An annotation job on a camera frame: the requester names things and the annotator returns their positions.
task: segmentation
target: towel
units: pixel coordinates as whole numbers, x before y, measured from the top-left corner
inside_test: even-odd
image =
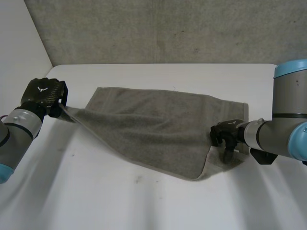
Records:
[[[63,108],[61,119],[78,122],[124,159],[187,180],[230,170],[249,156],[238,144],[230,163],[211,146],[210,127],[248,121],[246,103],[166,90],[97,88],[85,109]]]

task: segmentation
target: robotic arm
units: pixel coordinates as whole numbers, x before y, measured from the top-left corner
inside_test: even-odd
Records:
[[[272,164],[277,155],[307,161],[307,59],[275,68],[272,121],[231,120],[211,127],[214,146],[225,141],[224,162],[237,143],[245,143],[259,164]]]
[[[21,106],[0,121],[0,184],[6,182],[38,136],[44,117],[59,117],[59,104],[66,105],[64,81],[34,79],[27,86]]]

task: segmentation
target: gray concrete wall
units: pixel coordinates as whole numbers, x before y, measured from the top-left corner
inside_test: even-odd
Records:
[[[305,0],[25,0],[54,66],[307,58]]]

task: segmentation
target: table surface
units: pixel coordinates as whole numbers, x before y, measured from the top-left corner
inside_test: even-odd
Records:
[[[62,65],[47,77],[66,81],[72,107],[84,108],[98,86],[163,89],[246,102],[255,120],[271,118],[274,68]],[[18,78],[1,80],[0,90]],[[18,105],[25,88],[5,91],[2,113]],[[14,175],[0,185],[0,229],[301,230],[307,229],[306,189],[307,168],[293,159],[279,156],[260,166],[250,157],[228,172],[189,182],[126,162],[79,125],[46,117]]]

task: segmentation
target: blue joint cap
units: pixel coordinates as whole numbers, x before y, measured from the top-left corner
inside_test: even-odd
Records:
[[[0,184],[7,182],[13,173],[14,169],[7,165],[0,164]]]
[[[289,154],[300,161],[307,161],[307,122],[298,125],[288,142]]]
[[[307,59],[285,62],[275,68],[274,78],[307,69]]]

